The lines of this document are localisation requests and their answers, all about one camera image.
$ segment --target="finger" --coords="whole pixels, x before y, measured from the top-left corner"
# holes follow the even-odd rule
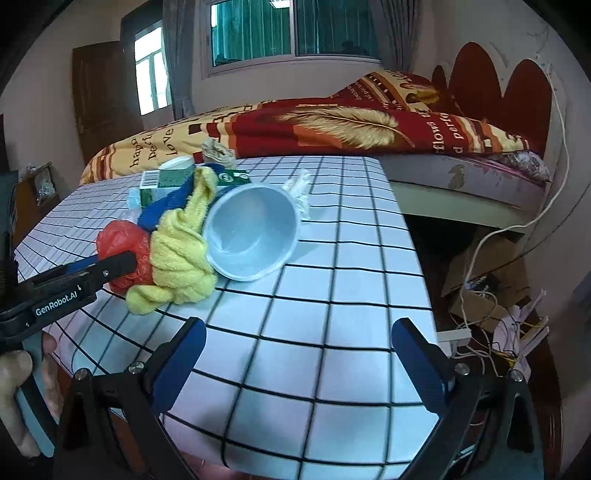
[[[56,348],[56,339],[49,335],[49,333],[43,332],[43,353],[53,353]]]
[[[24,351],[8,352],[0,356],[0,420],[12,441],[26,457],[40,455],[39,447],[22,422],[14,393],[31,375],[33,361]]]
[[[57,369],[57,363],[51,355],[45,355],[41,364],[41,377],[43,385],[45,385],[45,402],[49,412],[56,420],[60,418],[64,407],[64,399],[57,382]]]

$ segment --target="bed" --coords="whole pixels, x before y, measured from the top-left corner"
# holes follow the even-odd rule
[[[514,171],[495,171],[489,164],[457,156],[380,155],[403,213],[497,228],[536,216],[552,186],[562,147],[558,108],[564,115],[566,104],[560,79],[552,73],[550,85],[542,68],[530,59],[506,65],[492,45],[470,42],[453,68],[438,65],[431,80],[439,91],[453,96],[463,115],[486,119],[535,143],[549,182],[537,184]]]
[[[438,65],[431,80],[381,70],[328,98],[220,108],[142,132],[97,153],[82,183],[155,169],[182,154],[201,162],[202,142],[213,137],[238,158],[371,155],[403,213],[491,227],[526,223],[544,205],[561,149],[564,92],[552,74],[553,101],[542,68],[529,59],[507,66],[492,46],[468,43],[453,68]],[[482,158],[516,151],[539,154],[547,177]]]

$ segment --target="yellow towel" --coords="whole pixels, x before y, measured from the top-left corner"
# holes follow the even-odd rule
[[[150,263],[156,285],[134,285],[127,291],[131,313],[143,315],[172,301],[203,300],[215,288],[217,276],[207,261],[201,229],[216,195],[217,176],[211,168],[196,168],[193,183],[186,207],[164,212],[152,233]]]

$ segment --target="window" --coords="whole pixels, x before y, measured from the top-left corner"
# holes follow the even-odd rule
[[[170,83],[164,56],[162,21],[135,36],[135,77],[142,115],[170,105]]]
[[[211,0],[206,13],[214,71],[296,56],[379,61],[368,0]]]

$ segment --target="wooden door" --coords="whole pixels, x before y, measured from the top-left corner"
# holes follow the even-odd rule
[[[72,92],[76,126],[85,163],[100,150],[141,132],[137,95],[130,98],[120,42],[72,50]]]

